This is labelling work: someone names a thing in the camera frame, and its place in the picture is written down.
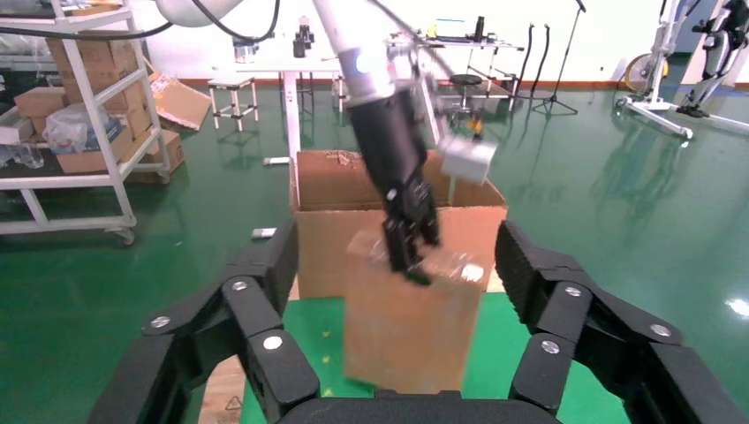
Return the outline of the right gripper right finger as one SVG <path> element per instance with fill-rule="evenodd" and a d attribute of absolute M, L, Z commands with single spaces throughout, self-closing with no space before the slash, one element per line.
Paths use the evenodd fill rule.
<path fill-rule="evenodd" d="M 570 255 L 500 224 L 495 266 L 529 333 L 509 396 L 556 415 L 573 363 L 619 398 L 632 423 L 745 423 L 672 324 L 603 290 Z"/>

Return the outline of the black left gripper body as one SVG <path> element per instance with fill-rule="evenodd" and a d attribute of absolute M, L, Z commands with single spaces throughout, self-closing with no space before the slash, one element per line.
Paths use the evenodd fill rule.
<path fill-rule="evenodd" d="M 347 112 L 387 216 L 405 220 L 420 232 L 426 202 L 435 204 L 435 199 L 424 178 L 427 149 L 411 90 L 350 105 Z"/>

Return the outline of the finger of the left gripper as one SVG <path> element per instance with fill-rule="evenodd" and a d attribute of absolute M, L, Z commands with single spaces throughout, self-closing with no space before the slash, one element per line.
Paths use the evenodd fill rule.
<path fill-rule="evenodd" d="M 437 210 L 432 201 L 426 202 L 426 212 L 420 223 L 420 235 L 428 245 L 439 246 L 441 244 Z"/>
<path fill-rule="evenodd" d="M 400 218 L 388 217 L 382 225 L 390 267 L 407 280 L 420 286 L 431 285 L 430 277 L 421 268 L 414 226 Z"/>

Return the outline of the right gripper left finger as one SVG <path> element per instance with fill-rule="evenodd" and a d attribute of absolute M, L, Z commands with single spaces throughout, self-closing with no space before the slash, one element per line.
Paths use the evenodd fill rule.
<path fill-rule="evenodd" d="M 144 324 L 90 423 L 179 423 L 189 395 L 237 357 L 269 423 L 320 396 L 320 380 L 282 315 L 299 267 L 296 220 L 233 257 L 208 287 Z"/>

